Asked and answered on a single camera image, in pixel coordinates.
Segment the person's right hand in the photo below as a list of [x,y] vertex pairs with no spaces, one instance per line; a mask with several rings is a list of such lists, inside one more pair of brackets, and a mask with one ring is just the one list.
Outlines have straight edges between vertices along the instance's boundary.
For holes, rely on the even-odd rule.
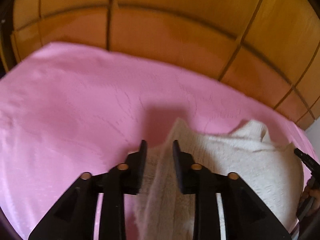
[[297,217],[299,220],[309,217],[319,210],[319,183],[311,177],[300,197]]

